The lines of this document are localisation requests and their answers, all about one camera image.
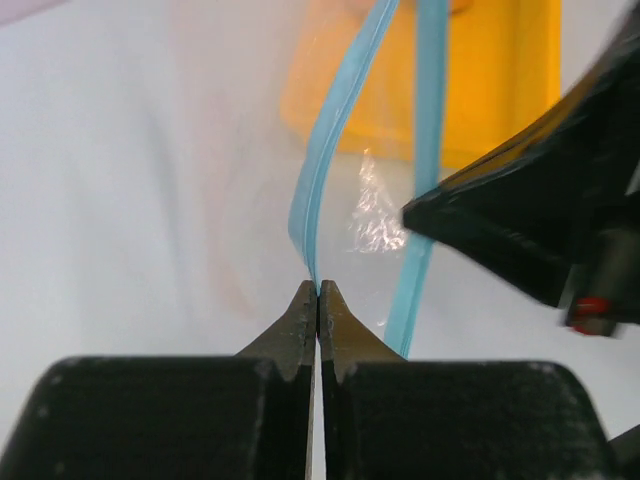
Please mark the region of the clear zip top bag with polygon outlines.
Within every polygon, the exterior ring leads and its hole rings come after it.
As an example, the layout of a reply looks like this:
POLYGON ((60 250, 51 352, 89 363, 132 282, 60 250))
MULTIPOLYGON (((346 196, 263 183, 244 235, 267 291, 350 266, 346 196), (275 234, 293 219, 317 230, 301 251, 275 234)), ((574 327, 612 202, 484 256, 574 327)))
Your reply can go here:
POLYGON ((444 1, 198 1, 190 14, 214 279, 206 338, 230 350, 300 280, 334 278, 402 356, 433 244, 400 204, 432 187, 444 1))

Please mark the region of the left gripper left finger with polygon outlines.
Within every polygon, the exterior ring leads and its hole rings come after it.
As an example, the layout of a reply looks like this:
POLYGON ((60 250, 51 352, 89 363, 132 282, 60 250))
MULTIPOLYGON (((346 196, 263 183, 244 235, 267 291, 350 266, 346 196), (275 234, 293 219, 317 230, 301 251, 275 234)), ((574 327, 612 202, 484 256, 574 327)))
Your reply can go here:
POLYGON ((36 382, 5 479, 307 479, 317 296, 232 356, 62 359, 36 382))

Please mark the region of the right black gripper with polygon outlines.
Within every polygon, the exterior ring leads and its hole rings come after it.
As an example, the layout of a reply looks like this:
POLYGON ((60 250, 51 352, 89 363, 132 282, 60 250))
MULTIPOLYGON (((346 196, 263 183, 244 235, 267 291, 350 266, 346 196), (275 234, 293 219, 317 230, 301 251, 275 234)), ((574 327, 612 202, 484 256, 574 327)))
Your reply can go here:
POLYGON ((639 33, 619 33, 578 84, 526 129, 402 210, 563 325, 613 337, 639 324, 639 33))

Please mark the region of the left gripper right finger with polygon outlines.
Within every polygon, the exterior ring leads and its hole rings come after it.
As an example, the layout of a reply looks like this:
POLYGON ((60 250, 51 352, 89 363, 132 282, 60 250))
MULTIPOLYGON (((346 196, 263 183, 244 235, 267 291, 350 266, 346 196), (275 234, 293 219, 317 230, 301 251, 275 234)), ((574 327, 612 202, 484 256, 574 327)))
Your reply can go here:
POLYGON ((616 479, 584 387, 546 361, 407 361, 318 297, 330 479, 616 479))

